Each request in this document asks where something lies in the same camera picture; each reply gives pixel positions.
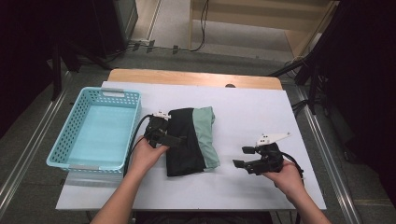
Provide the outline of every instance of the floor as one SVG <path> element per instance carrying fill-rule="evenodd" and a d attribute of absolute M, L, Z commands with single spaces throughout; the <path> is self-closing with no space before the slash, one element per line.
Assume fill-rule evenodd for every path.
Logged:
<path fill-rule="evenodd" d="M 158 15 L 145 21 L 151 31 L 142 32 L 139 36 L 135 31 L 134 40 L 155 40 L 155 46 L 172 48 L 178 45 L 187 47 L 188 15 L 186 8 L 190 1 L 162 0 L 152 1 L 152 6 L 160 7 Z M 180 10 L 175 17 L 175 10 Z M 199 22 L 194 24 L 193 46 L 201 42 Z M 205 29 L 205 47 L 198 53 L 180 52 L 177 55 L 165 50 L 154 50 L 146 53 L 143 49 L 127 52 L 113 62 L 113 66 L 120 68 L 151 68 L 164 70 L 180 70 L 192 72 L 211 72 L 240 75 L 265 75 L 274 72 L 293 60 L 289 45 L 283 31 L 276 29 L 258 29 L 248 26 L 232 26 L 224 23 L 208 22 Z M 19 184 L 18 190 L 13 191 L 14 197 L 7 211 L 1 214 L 0 223 L 84 223 L 87 222 L 85 212 L 56 211 L 54 209 L 65 173 L 50 169 L 45 164 L 49 149 L 53 145 L 58 132 L 70 110 L 70 103 L 76 99 L 79 90 L 85 86 L 100 86 L 106 80 L 108 71 L 96 65 L 84 65 L 78 74 L 72 74 L 72 80 L 64 102 L 54 116 L 45 137 L 38 143 L 36 153 L 31 156 L 29 170 Z M 296 87 L 289 76 L 280 77 L 282 87 L 287 92 L 290 103 L 300 102 L 299 89 L 306 91 L 308 87 Z M 17 163 L 21 152 L 30 150 L 30 136 L 35 134 L 41 117 L 49 105 L 51 87 L 40 94 L 32 105 L 20 116 L 8 133 L 0 139 L 0 184 L 4 184 Z M 378 177 L 369 167 L 361 163 L 346 162 L 343 157 L 342 144 L 339 142 L 332 124 L 324 116 L 320 105 L 317 108 L 316 119 L 326 136 L 327 144 L 332 151 L 332 159 L 340 172 L 340 178 L 347 187 L 353 205 L 356 207 L 358 222 L 356 223 L 396 223 L 396 212 L 386 193 L 379 184 Z M 333 223 L 348 222 L 342 211 L 342 198 L 334 190 L 334 184 L 329 178 L 322 155 L 318 150 L 316 137 L 309 123 L 308 111 L 302 111 L 297 117 L 305 146 L 311 158 L 319 185 L 328 209 L 326 216 Z M 276 213 L 272 212 L 274 223 L 289 223 L 289 212 L 280 212 L 281 222 Z"/>

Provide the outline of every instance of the white tabletop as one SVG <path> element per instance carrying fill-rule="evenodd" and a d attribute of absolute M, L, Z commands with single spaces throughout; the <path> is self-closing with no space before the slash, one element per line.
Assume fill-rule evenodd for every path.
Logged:
<path fill-rule="evenodd" d="M 142 93 L 142 116 L 161 110 L 213 106 L 213 146 L 220 167 L 210 172 L 167 177 L 165 156 L 141 183 L 134 209 L 142 210 L 282 210 L 294 209 L 274 183 L 248 175 L 233 160 L 253 161 L 242 147 L 254 146 L 262 133 L 291 133 L 278 143 L 304 169 L 308 193 L 320 209 L 326 209 L 318 181 L 284 91 L 178 86 L 128 82 L 104 82 L 103 87 L 138 90 Z M 144 132 L 144 122 L 140 134 Z M 120 174 L 69 173 L 57 209 L 100 209 L 114 192 Z"/>

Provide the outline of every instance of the wooden furniture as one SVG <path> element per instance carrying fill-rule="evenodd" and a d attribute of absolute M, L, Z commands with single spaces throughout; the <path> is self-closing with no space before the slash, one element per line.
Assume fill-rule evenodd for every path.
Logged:
<path fill-rule="evenodd" d="M 146 69 L 114 69 L 108 81 L 282 90 L 276 77 L 249 77 Z"/>
<path fill-rule="evenodd" d="M 191 0 L 189 47 L 192 21 L 201 19 L 205 2 Z M 207 21 L 285 30 L 291 51 L 297 57 L 325 29 L 335 7 L 336 1 L 329 0 L 210 0 Z"/>

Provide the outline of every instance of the wrist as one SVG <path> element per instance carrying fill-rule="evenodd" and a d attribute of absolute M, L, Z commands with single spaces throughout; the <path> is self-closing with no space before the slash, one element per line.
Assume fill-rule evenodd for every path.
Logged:
<path fill-rule="evenodd" d="M 146 175 L 146 171 L 144 170 L 139 170 L 136 169 L 134 167 L 131 167 L 131 169 L 129 169 L 128 173 L 126 174 L 125 177 L 133 177 L 135 179 L 143 179 L 143 177 Z"/>

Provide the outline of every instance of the metal frame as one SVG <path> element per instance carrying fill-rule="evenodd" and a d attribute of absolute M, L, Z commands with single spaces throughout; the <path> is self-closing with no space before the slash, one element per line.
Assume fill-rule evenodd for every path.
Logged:
<path fill-rule="evenodd" d="M 297 93 L 301 100 L 307 99 L 307 96 L 305 92 L 301 90 L 301 87 L 297 87 Z M 344 213 L 346 223 L 362 223 L 359 212 L 355 208 L 355 204 L 352 201 L 347 186 L 341 178 L 340 171 L 334 162 L 332 150 L 329 148 L 326 138 L 320 129 L 317 116 L 312 115 L 307 106 L 305 107 L 304 112 L 306 118 L 308 119 L 312 133 L 315 136 L 320 155 L 332 182 L 332 187 L 334 188 L 335 195 L 337 196 L 337 200 L 340 203 L 341 210 Z"/>
<path fill-rule="evenodd" d="M 35 132 L 33 133 L 30 141 L 28 142 L 26 148 L 22 152 L 20 158 L 15 164 L 14 168 L 11 171 L 11 174 L 8 176 L 6 182 L 0 189 L 0 220 L 5 214 L 9 203 L 11 202 L 12 197 L 17 191 L 18 186 L 20 185 L 24 175 L 29 168 L 30 163 L 32 162 L 37 150 L 39 149 L 44 136 L 47 133 L 55 115 L 57 114 L 62 102 L 64 101 L 64 97 L 66 96 L 67 90 L 69 89 L 70 84 L 72 83 L 72 74 L 70 72 L 66 72 L 64 75 L 64 88 L 61 91 L 59 97 L 55 101 L 50 101 L 49 105 L 46 109 L 46 112 L 43 118 L 40 120 Z"/>

